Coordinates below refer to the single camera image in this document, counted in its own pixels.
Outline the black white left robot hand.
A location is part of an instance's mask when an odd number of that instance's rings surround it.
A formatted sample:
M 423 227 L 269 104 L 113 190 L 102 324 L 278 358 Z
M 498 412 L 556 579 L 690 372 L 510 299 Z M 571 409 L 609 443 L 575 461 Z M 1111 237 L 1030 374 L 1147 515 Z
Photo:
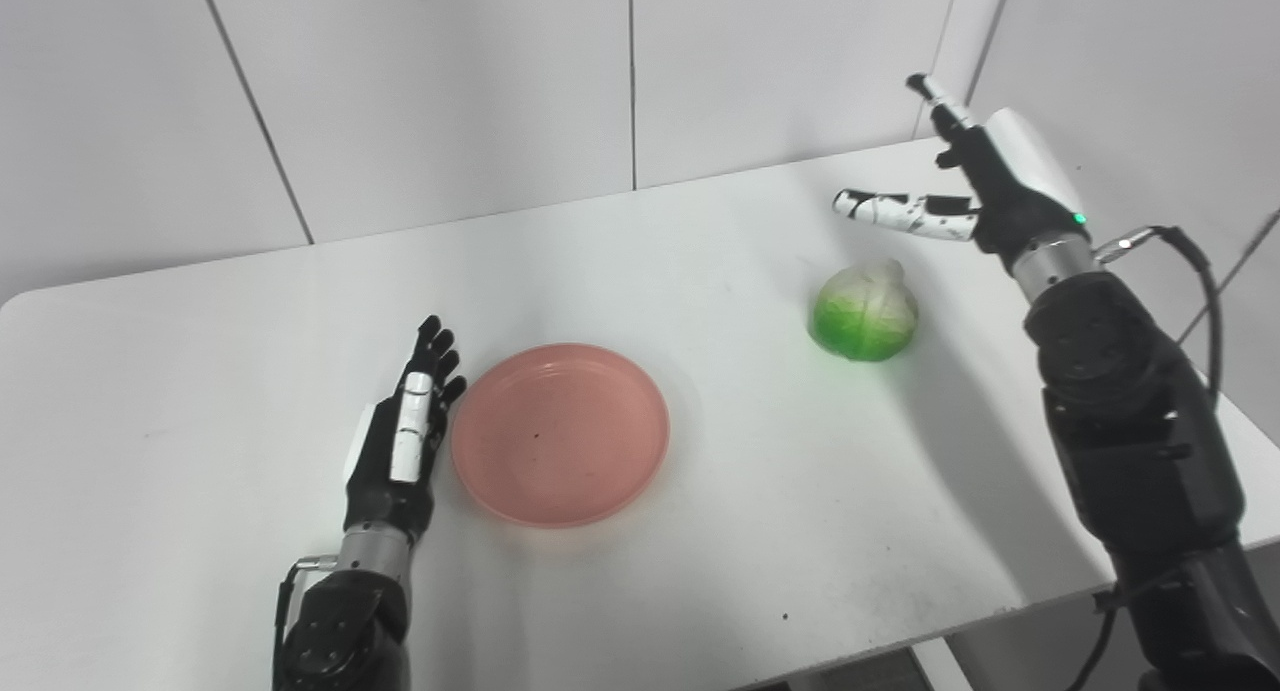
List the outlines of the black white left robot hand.
M 467 380 L 457 375 L 454 334 L 438 316 L 419 326 L 394 392 L 379 401 L 346 482 L 343 530 L 389 527 L 416 544 L 434 511 L 431 476 L 451 408 Z

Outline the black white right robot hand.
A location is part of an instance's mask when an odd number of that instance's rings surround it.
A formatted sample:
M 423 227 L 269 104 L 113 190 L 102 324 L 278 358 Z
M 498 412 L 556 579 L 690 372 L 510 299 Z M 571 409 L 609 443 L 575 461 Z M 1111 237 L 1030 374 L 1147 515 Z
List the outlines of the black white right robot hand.
M 1071 182 L 1043 134 L 1012 107 L 977 122 L 928 73 L 914 73 L 908 88 L 920 95 L 946 148 L 934 157 L 940 170 L 960 170 L 970 195 L 873 193 L 841 189 L 832 211 L 902 234 L 978 244 L 1011 270 L 1041 241 L 1089 241 L 1085 214 Z

